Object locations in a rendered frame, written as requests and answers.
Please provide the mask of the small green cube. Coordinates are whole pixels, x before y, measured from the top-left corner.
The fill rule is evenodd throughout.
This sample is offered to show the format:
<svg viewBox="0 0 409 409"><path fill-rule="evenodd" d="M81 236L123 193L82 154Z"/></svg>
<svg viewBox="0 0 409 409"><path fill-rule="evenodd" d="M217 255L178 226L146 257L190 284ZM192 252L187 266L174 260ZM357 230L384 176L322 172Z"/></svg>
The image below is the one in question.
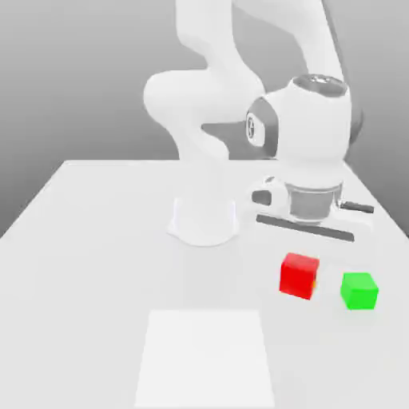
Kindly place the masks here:
<svg viewBox="0 0 409 409"><path fill-rule="evenodd" d="M345 272L340 295L349 310L373 310L379 287L369 272Z"/></svg>

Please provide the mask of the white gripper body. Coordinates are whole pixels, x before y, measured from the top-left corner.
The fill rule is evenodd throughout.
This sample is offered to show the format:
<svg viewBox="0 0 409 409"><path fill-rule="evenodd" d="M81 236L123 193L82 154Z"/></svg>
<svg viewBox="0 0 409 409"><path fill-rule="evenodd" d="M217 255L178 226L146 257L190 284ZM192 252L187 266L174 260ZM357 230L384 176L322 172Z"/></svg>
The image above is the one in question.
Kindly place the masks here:
<svg viewBox="0 0 409 409"><path fill-rule="evenodd" d="M332 238L349 243L372 243L371 222L359 220L354 217L341 216L339 213L332 213L321 222L295 220L289 216L270 215L266 212L257 212L255 219L256 222L262 224L292 229L298 232L305 232L315 236Z"/></svg>

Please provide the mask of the small red cube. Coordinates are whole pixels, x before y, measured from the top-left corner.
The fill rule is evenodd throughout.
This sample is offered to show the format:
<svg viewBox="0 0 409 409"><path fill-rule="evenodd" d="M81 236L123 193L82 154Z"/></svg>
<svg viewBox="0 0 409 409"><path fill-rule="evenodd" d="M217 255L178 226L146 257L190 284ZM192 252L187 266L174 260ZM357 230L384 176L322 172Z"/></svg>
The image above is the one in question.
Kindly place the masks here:
<svg viewBox="0 0 409 409"><path fill-rule="evenodd" d="M320 260L290 252L280 267L279 290L305 300L312 298Z"/></svg>

